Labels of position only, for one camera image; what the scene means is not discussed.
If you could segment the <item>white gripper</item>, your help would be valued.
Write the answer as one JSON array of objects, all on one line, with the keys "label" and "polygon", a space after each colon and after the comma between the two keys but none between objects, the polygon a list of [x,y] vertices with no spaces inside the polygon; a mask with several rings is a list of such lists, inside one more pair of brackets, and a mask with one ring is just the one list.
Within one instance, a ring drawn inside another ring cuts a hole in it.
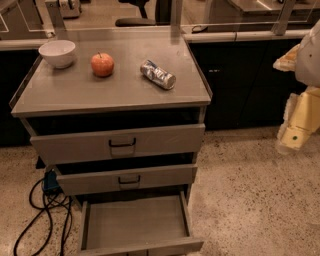
[{"label": "white gripper", "polygon": [[295,70],[296,79],[308,86],[300,95],[292,93],[286,103],[276,149],[287,155],[300,150],[320,128],[320,20],[300,45],[273,63],[273,68],[283,72]]}]

